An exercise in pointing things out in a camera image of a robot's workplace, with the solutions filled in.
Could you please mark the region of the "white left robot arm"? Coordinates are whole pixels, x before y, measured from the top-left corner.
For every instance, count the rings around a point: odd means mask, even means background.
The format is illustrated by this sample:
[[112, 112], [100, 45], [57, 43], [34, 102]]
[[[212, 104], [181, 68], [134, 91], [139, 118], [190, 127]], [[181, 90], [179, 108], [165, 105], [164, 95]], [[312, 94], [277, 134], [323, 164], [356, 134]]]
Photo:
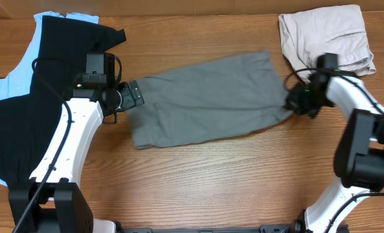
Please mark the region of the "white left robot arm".
[[82, 168], [104, 117], [143, 104], [136, 81], [69, 91], [42, 160], [28, 181], [9, 188], [14, 232], [121, 232], [119, 222], [94, 218], [80, 189]]

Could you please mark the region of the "grey shorts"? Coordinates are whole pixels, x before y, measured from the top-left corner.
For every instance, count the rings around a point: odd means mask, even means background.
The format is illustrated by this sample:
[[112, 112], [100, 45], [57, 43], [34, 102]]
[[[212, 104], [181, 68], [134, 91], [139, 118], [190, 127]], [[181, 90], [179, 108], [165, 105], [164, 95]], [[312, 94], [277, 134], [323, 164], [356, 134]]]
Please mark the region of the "grey shorts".
[[138, 150], [246, 135], [292, 114], [267, 51], [180, 67], [137, 83], [144, 104], [127, 115]]

